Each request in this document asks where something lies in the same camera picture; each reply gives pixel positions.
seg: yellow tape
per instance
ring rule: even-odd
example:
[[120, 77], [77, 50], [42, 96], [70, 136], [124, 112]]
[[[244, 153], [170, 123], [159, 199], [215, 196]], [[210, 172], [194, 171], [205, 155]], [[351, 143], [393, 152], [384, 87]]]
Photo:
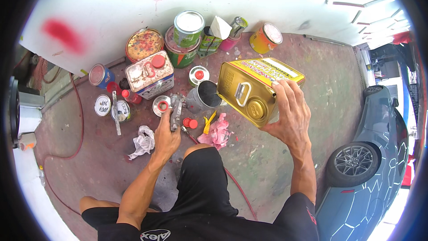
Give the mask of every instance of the yellow tape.
[[204, 133], [208, 134], [208, 132], [210, 131], [210, 123], [211, 121], [214, 119], [215, 114], [217, 113], [217, 110], [214, 111], [214, 113], [211, 115], [210, 119], [205, 118], [205, 128], [204, 128]]

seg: plastic bottle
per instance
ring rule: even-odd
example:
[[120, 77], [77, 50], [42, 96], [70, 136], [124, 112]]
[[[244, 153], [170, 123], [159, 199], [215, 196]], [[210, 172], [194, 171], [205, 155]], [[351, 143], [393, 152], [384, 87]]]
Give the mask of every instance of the plastic bottle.
[[43, 171], [43, 167], [41, 165], [39, 166], [39, 177], [40, 177], [41, 185], [45, 187], [46, 185], [45, 172]]
[[129, 89], [124, 89], [122, 91], [122, 97], [125, 98], [125, 101], [133, 104], [139, 104], [142, 100], [142, 97], [140, 95], [130, 91]]

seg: logo on shirt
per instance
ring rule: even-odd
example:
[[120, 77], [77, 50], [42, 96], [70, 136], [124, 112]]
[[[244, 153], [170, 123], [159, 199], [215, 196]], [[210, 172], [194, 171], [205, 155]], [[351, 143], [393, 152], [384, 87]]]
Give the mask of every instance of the logo on shirt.
[[311, 217], [311, 221], [312, 221], [315, 225], [317, 225], [317, 221], [315, 220], [315, 217], [314, 217], [314, 216], [309, 212], [308, 207], [306, 207], [306, 210], [308, 211], [309, 217]]
[[140, 234], [141, 241], [163, 241], [169, 237], [171, 231], [165, 229], [149, 230]]

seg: paint spray gun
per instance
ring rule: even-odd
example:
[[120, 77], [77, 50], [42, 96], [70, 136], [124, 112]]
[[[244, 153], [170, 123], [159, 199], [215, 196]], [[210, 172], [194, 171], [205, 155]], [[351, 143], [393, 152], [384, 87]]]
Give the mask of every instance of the paint spray gun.
[[169, 97], [171, 98], [171, 108], [173, 109], [169, 123], [171, 132], [174, 132], [180, 127], [181, 109], [185, 98], [181, 94], [176, 95], [172, 93]]

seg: metal cup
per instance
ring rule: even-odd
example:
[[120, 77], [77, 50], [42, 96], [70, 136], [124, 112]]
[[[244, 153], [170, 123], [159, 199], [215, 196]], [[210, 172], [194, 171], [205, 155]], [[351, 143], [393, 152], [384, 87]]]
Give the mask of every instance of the metal cup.
[[185, 100], [185, 107], [193, 114], [214, 109], [220, 104], [217, 85], [211, 80], [204, 80], [192, 88]]

